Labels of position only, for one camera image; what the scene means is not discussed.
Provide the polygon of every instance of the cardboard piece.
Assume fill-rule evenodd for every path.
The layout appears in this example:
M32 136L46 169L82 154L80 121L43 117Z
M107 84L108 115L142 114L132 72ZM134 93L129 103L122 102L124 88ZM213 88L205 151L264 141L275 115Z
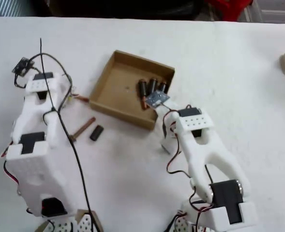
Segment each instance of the cardboard piece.
M156 78L158 83L166 81L167 92L174 73L172 67L115 51L90 95L90 106L96 111L152 130L157 114L152 109L142 109L138 81L145 79L149 83L152 78Z

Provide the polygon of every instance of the cylindrical battery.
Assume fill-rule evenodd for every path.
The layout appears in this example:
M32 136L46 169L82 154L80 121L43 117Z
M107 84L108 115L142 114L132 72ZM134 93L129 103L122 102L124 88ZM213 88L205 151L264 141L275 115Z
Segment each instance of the cylindrical battery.
M100 125L97 125L97 127L94 129L92 134L90 135L90 139L93 141L96 141L99 137L99 135L103 132L104 128Z
M160 83L160 85L158 86L158 90L165 93L165 90L166 90L166 82L165 81L162 81Z
M157 80L155 78L151 79L148 85L148 95L156 90Z
M142 99L147 95L147 82L143 79L139 80L138 87L139 87L139 96Z

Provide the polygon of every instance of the white surface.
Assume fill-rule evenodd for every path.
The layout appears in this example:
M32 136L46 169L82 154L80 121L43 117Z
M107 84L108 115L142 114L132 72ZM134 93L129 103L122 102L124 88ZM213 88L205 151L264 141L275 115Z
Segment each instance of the white surface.
M0 18L0 152L22 109L23 91L12 68L21 57L43 51L57 57L77 92L88 95L115 49L173 66L169 95L178 104L206 108L226 147L251 184L260 225L285 231L285 25L66 18ZM40 60L35 66L40 68ZM45 70L60 72L45 58ZM90 116L105 131L95 143L79 137L77 151L92 209L106 232L163 231L191 193L184 175L168 175L161 123L152 133L73 102L63 110L69 131ZM71 148L64 149L74 156ZM28 215L0 160L0 231L33 231L40 219ZM86 208L76 163L67 170L80 208ZM172 167L186 168L184 156Z

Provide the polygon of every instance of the red wire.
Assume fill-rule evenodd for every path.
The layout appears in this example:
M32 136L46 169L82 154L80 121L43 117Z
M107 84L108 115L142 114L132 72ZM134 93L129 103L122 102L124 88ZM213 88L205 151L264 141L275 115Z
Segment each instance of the red wire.
M12 145L12 144L13 144L13 141L11 141L11 142L9 143L9 145L6 147L6 149L5 149L5 150L3 151L3 153L0 155L1 158L4 157L4 156L7 154L8 148L9 148L9 146Z
M7 170L7 168L6 168L6 163L7 163L7 161L5 160L5 162L3 163L3 171L4 171L13 181L15 181L15 182L17 183L17 185L19 185L19 181L17 180L17 178L16 178L14 175L12 175L12 174Z
M169 171L168 168L170 166L170 164L172 163L172 161L178 156L178 154L180 154L181 152L179 151L180 150L180 143L179 143L179 138L177 136L177 134L175 134L176 138L177 138L177 142L178 142L178 148L177 148L177 151L175 153L175 155L171 158L171 160L168 162L167 166L166 166L166 171L169 173L169 174L175 174L175 173L184 173L186 174L186 176L188 178L191 178L185 171L183 170L177 170L177 171Z

